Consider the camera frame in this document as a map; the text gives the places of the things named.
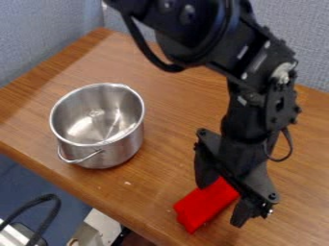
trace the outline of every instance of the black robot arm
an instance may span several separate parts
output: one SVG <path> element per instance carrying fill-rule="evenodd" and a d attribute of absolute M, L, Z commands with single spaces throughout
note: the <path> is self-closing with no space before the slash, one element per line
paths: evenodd
<path fill-rule="evenodd" d="M 241 193 L 232 224 L 273 211 L 280 194 L 268 175 L 268 159 L 287 160 L 293 144 L 288 125 L 301 112 L 296 104 L 295 52 L 260 26 L 248 0 L 106 0 L 122 14 L 133 38 L 149 60 L 168 72 L 205 65 L 226 76 L 228 113 L 218 135 L 197 133 L 196 178 L 201 188 L 222 177 Z M 157 34 L 164 62 L 149 49 L 135 20 Z M 275 159 L 272 152 L 284 133 L 291 151 Z"/>

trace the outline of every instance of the metal pot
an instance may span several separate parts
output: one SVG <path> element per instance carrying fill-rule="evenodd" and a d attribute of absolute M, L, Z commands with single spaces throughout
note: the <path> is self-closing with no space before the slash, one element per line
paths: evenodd
<path fill-rule="evenodd" d="M 97 84 L 69 93 L 50 113 L 58 156 L 86 168 L 109 168 L 137 154 L 145 135 L 145 102 L 123 84 Z"/>

